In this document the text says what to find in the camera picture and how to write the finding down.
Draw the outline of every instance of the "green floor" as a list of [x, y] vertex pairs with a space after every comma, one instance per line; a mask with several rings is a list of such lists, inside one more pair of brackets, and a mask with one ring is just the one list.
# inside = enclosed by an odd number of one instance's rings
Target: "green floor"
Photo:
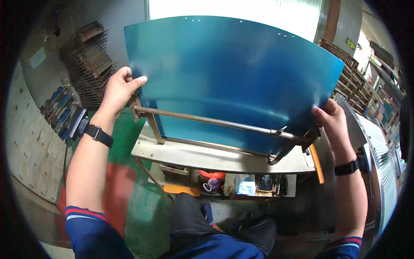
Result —
[[[134, 122], [129, 108], [124, 108], [113, 130], [114, 143], [108, 161], [131, 167], [137, 171], [134, 189], [128, 206], [124, 240], [135, 256], [155, 258], [169, 248], [169, 212], [172, 201], [155, 184], [148, 183], [148, 176], [138, 167], [131, 150], [146, 119]], [[144, 162], [150, 169], [151, 162]]]

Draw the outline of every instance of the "hand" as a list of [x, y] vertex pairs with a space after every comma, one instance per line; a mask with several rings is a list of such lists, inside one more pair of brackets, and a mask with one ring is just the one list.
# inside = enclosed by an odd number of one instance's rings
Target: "hand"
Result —
[[332, 99], [328, 99], [324, 109], [312, 107], [316, 124], [325, 128], [335, 154], [337, 165], [344, 165], [356, 159], [356, 154], [348, 135], [347, 119], [344, 110]]
[[123, 67], [112, 75], [106, 85], [105, 95], [99, 107], [99, 113], [113, 118], [119, 117], [121, 109], [125, 107], [132, 94], [147, 82], [147, 77], [132, 78], [129, 67]]

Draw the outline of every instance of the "red bag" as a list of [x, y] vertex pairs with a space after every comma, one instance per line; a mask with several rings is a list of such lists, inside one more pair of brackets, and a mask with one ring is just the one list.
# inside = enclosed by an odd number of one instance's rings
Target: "red bag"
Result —
[[206, 171], [200, 171], [200, 175], [207, 177], [207, 178], [217, 178], [220, 181], [224, 181], [226, 179], [226, 173], [214, 172], [214, 173], [207, 173]]

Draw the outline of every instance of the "navy blue sleeve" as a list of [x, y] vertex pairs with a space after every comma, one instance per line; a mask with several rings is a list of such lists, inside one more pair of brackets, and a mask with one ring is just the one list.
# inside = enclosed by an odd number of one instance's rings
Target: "navy blue sleeve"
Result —
[[77, 259], [134, 258], [104, 214], [74, 206], [66, 207], [65, 213], [66, 231]]
[[327, 245], [315, 259], [357, 259], [362, 239], [346, 237]]

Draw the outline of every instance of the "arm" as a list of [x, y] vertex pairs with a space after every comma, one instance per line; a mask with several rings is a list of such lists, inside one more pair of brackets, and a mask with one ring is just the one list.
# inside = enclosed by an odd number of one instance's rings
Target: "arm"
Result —
[[[113, 125], [132, 94], [147, 78], [132, 79], [130, 68], [123, 67], [108, 81], [105, 96], [90, 124], [112, 135]], [[102, 194], [106, 178], [109, 148], [84, 134], [73, 154], [66, 180], [67, 206], [88, 208], [103, 213]]]
[[[356, 160], [348, 135], [344, 110], [332, 99], [328, 99], [324, 110], [313, 107], [316, 122], [324, 126], [335, 164], [344, 165]], [[368, 197], [359, 170], [353, 174], [338, 176], [335, 187], [336, 226], [332, 240], [345, 237], [362, 237], [368, 211]]]

